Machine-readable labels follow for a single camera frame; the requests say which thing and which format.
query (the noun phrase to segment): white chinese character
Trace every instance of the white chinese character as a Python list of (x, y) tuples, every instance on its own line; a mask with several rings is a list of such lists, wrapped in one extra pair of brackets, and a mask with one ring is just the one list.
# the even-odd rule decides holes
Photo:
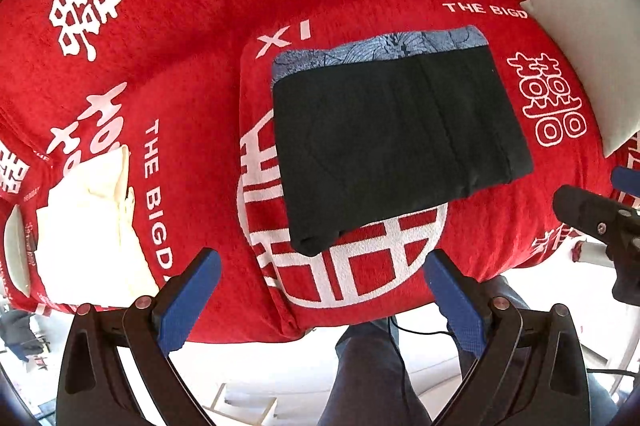
[(103, 126), (100, 129), (100, 132), (95, 134), (94, 138), (91, 141), (91, 145), (89, 146), (91, 153), (93, 153), (94, 155), (98, 154), (114, 144), (116, 139), (120, 135), (120, 132), (122, 132), (123, 126), (123, 117), (116, 117), (107, 126)]
[(0, 190), (18, 193), (28, 170), (29, 166), (0, 141)]
[(113, 104), (111, 101), (121, 94), (124, 89), (127, 88), (127, 82), (120, 83), (118, 86), (114, 86), (109, 92), (104, 94), (103, 96), (87, 96), (86, 100), (89, 101), (91, 105), (88, 109), (86, 109), (82, 114), (78, 116), (78, 121), (87, 119), (91, 117), (93, 114), (100, 112), (102, 116), (98, 120), (97, 125), (102, 126), (111, 117), (115, 116), (120, 110), (121, 104)]
[(556, 239), (551, 250), (558, 250), (558, 247), (569, 237), (574, 228), (571, 228), (565, 224), (560, 224), (560, 227), (556, 229)]
[(65, 162), (65, 168), (62, 170), (63, 177), (82, 162), (82, 150), (76, 150)]
[(546, 249), (546, 246), (548, 246), (549, 244), (549, 240), (551, 239), (551, 235), (553, 234), (553, 231), (545, 231), (545, 237), (544, 238), (536, 238), (533, 241), (533, 244), (531, 244), (531, 247), (533, 248), (533, 251), (531, 252), (531, 255), (533, 256), (534, 254), (538, 254), (540, 252), (544, 252)]
[(631, 139), (629, 139), (628, 150), (630, 152), (635, 151), (636, 153), (640, 153), (640, 132), (636, 133)]
[(260, 189), (261, 184), (272, 183), (280, 179), (280, 166), (277, 164), (263, 167), (262, 164), (276, 157), (276, 147), (260, 148), (260, 130), (273, 119), (273, 110), (255, 125), (255, 127), (240, 139), (240, 165), (246, 169), (242, 174), (244, 187), (244, 202), (270, 200), (282, 196), (282, 184)]
[(53, 140), (49, 143), (47, 155), (53, 152), (62, 143), (65, 145), (62, 149), (65, 155), (68, 155), (75, 150), (80, 144), (80, 138), (71, 137), (71, 134), (75, 132), (79, 125), (80, 123), (74, 121), (64, 130), (61, 128), (51, 128), (50, 132), (53, 134)]
[(538, 119), (536, 138), (540, 146), (550, 148), (560, 144), (565, 135), (575, 139), (587, 132), (587, 122), (578, 112), (582, 99), (572, 97), (558, 60), (545, 53), (539, 58), (527, 58), (517, 52), (507, 63), (521, 78), (520, 93), (530, 100), (522, 113), (529, 119)]
[[(242, 210), (243, 208), (238, 208), (239, 215)], [(412, 226), (409, 221), (416, 216), (418, 219), (422, 218), (424, 222)], [(347, 243), (329, 248), (328, 253), (332, 259), (335, 276), (340, 287), (339, 298), (332, 289), (323, 255), (309, 258), (294, 252), (290, 248), (289, 229), (250, 232), (248, 239), (252, 246), (259, 246), (259, 250), (263, 251), (257, 255), (258, 266), (264, 269), (270, 263), (273, 264), (277, 279), (265, 275), (265, 281), (268, 285), (281, 289), (289, 301), (301, 307), (338, 308), (382, 296), (411, 278), (422, 267), (427, 254), (437, 246), (444, 230), (446, 218), (447, 205), (444, 204), (431, 210), (374, 222), (361, 228), (360, 232), (367, 234), (368, 228), (382, 228), (380, 236), (359, 238), (358, 232), (356, 232), (355, 235), (351, 235), (352, 239)], [(285, 248), (290, 252), (274, 252), (274, 244), (278, 244), (278, 249)], [(422, 247), (418, 256), (409, 262), (406, 247), (415, 244), (422, 244)], [(382, 281), (378, 287), (369, 292), (363, 292), (362, 288), (358, 287), (352, 261), (357, 257), (366, 258), (381, 251), (388, 251), (393, 278), (389, 281)], [(296, 266), (308, 266), (313, 284), (318, 291), (319, 300), (308, 300), (296, 296), (293, 294), (295, 287), (291, 288), (283, 284), (280, 274), (287, 268)]]
[[(95, 47), (91, 45), (86, 38), (85, 32), (91, 32), (92, 34), (98, 34), (100, 31), (100, 22), (107, 22), (107, 15), (112, 18), (117, 18), (118, 13), (115, 7), (120, 3), (120, 0), (93, 0), (93, 5), (88, 3), (89, 0), (54, 0), (49, 13), (49, 21), (53, 27), (61, 27), (60, 36), (58, 37), (58, 43), (62, 48), (63, 55), (67, 56), (72, 54), (77, 56), (80, 52), (80, 45), (76, 36), (80, 36), (82, 43), (86, 48), (87, 59), (89, 61), (95, 60)], [(80, 18), (76, 8), (84, 5), (84, 10)], [(98, 12), (98, 16), (94, 13), (94, 7)], [(67, 18), (71, 16), (71, 24), (67, 22)]]

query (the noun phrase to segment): black cloth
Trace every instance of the black cloth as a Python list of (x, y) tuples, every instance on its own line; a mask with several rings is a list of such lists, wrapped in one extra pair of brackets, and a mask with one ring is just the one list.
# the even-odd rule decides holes
[(468, 197), (533, 170), (487, 46), (303, 70), (273, 87), (291, 244)]
[(41, 345), (37, 345), (38, 340), (30, 327), (31, 314), (21, 310), (10, 310), (0, 316), (0, 338), (4, 344), (11, 348), (14, 345), (22, 345), (29, 349), (30, 353), (40, 349), (38, 354), (42, 353)]
[[(503, 276), (482, 285), (489, 296), (504, 296), (517, 308), (528, 308)], [(398, 330), (395, 327), (392, 328), (392, 335), (393, 341), (398, 344)], [(428, 348), (429, 339), (425, 338), (424, 341), (425, 348)], [(499, 410), (508, 407), (526, 366), (528, 351), (528, 348), (516, 350), (494, 401), (495, 407), (488, 412), (486, 424), (494, 424), (491, 417), (498, 417)], [(339, 358), (338, 373), (318, 426), (431, 425), (431, 418), (412, 388), (409, 376), (403, 371), (393, 348), (386, 320), (349, 327), (338, 340), (336, 353)], [(460, 371), (465, 377), (476, 358), (459, 346), (458, 355)], [(402, 400), (402, 377), (406, 382), (408, 410)], [(606, 426), (618, 408), (593, 374), (588, 374), (588, 383), (591, 426)]]

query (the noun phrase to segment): bed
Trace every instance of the bed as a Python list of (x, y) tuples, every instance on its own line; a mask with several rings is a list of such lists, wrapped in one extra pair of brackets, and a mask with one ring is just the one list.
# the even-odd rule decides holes
[[(31, 278), (26, 296), (0, 258), (12, 304), (74, 310), (51, 301), (38, 276), (36, 209), (65, 171), (120, 144), (130, 150), (133, 228), (158, 285), (204, 246), (222, 257), (192, 341), (286, 342), (427, 304), (420, 267), (436, 247), (479, 280), (542, 262), (572, 234), (553, 216), (554, 191), (573, 184), (623, 199), (610, 173), (628, 165), (638, 142), (604, 158), (578, 77), (520, 2), (2, 0), (0, 155), (11, 183), (0, 197), (20, 206)], [(278, 187), (273, 60), (283, 50), (465, 26), (489, 42), (533, 173), (365, 226), (315, 258), (295, 253)], [(549, 93), (531, 90), (535, 82)], [(86, 246), (85, 276), (113, 268)]]

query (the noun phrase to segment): grey pillow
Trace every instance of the grey pillow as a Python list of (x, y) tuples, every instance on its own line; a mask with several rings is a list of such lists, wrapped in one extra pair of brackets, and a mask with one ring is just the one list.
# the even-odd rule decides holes
[(9, 278), (18, 291), (28, 298), (31, 292), (31, 277), (19, 206), (14, 207), (4, 226), (4, 258)]
[(640, 0), (527, 0), (521, 6), (574, 67), (610, 156), (640, 130)]

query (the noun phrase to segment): metal bolt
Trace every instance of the metal bolt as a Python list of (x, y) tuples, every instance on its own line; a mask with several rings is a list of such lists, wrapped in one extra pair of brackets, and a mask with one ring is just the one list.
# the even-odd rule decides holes
[(505, 311), (509, 307), (511, 307), (511, 304), (509, 303), (509, 300), (507, 300), (507, 298), (498, 296), (497, 298), (494, 298), (494, 307), (500, 311)]
[(76, 310), (76, 314), (78, 316), (86, 316), (90, 311), (91, 311), (91, 304), (83, 303), (78, 307), (78, 310)]
[(136, 307), (140, 310), (148, 309), (152, 301), (151, 296), (141, 296), (136, 300)]
[(562, 316), (563, 318), (569, 315), (569, 309), (566, 305), (562, 305), (561, 303), (556, 305), (554, 307), (554, 310), (556, 311), (556, 314), (558, 314), (558, 316)]

